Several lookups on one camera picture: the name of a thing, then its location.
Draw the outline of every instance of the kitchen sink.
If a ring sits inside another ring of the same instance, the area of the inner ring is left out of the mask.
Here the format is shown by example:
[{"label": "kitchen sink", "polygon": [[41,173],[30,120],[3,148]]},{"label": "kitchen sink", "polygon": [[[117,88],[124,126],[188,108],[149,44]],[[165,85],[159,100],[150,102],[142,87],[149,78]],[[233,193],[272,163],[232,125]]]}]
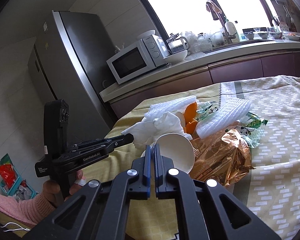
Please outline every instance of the kitchen sink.
[{"label": "kitchen sink", "polygon": [[227,49],[227,48],[231,48],[231,47],[236,47],[236,46],[241,46],[241,45],[245,45],[245,44],[251,44],[251,43],[258,43],[258,42],[265,42],[265,41],[273,41],[273,40],[262,40],[262,39],[258,39],[258,40],[246,40],[246,41],[240,41],[237,43],[231,43],[231,44],[225,44],[219,47],[213,47],[212,51],[217,51],[217,50],[221,50],[221,49]]}]

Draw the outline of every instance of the white countertop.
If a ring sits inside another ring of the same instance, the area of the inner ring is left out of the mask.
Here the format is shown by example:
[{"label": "white countertop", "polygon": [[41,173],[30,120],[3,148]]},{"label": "white countertop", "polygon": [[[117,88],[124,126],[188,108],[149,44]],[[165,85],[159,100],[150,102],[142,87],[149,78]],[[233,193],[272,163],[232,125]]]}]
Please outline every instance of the white countertop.
[{"label": "white countertop", "polygon": [[264,41],[252,44],[244,44],[231,48],[224,48],[207,54],[204,54],[202,52],[191,54],[181,62],[156,68],[121,85],[115,83],[105,90],[101,91],[100,96],[104,102],[108,102],[114,98],[148,85],[152,82],[165,79],[179,73],[187,72],[199,66],[206,66],[213,62],[223,61],[229,58],[242,57],[249,54],[258,54],[261,52],[282,49],[300,49],[300,41]]}]

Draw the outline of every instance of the pink sleeve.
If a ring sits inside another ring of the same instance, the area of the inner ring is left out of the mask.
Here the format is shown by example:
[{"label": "pink sleeve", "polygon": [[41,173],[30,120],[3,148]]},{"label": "pink sleeve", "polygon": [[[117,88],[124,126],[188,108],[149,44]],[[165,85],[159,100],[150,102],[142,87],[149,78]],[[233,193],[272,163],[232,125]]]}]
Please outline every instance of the pink sleeve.
[{"label": "pink sleeve", "polygon": [[13,197],[0,195],[0,212],[33,227],[49,215],[55,208],[44,197],[43,192],[34,199],[17,202]]}]

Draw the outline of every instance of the golden wrapper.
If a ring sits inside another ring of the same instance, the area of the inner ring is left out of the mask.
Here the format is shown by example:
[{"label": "golden wrapper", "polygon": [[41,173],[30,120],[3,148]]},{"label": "golden wrapper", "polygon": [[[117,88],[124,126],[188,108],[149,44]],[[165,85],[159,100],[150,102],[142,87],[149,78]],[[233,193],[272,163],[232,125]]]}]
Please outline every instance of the golden wrapper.
[{"label": "golden wrapper", "polygon": [[215,179],[224,186],[230,186],[242,179],[251,166],[250,149],[235,124],[205,139],[193,134],[195,162],[189,175],[192,179],[206,181]]}]

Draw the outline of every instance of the metal screw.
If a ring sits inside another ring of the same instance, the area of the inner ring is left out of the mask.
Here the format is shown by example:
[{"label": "metal screw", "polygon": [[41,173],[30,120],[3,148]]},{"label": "metal screw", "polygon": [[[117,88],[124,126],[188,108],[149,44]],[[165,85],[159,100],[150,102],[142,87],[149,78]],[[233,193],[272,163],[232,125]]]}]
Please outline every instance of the metal screw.
[{"label": "metal screw", "polygon": [[179,171],[177,169],[170,169],[170,170],[168,170],[168,172],[170,175],[178,175],[179,174]]},{"label": "metal screw", "polygon": [[98,187],[99,186],[99,181],[97,181],[95,179],[91,180],[91,181],[89,181],[88,185],[89,185],[89,187]]},{"label": "metal screw", "polygon": [[206,183],[209,187],[215,187],[217,185],[217,181],[214,179],[208,179]]},{"label": "metal screw", "polygon": [[127,171],[127,174],[129,176],[134,176],[134,175],[137,175],[138,172],[135,169],[130,169],[130,170]]}]

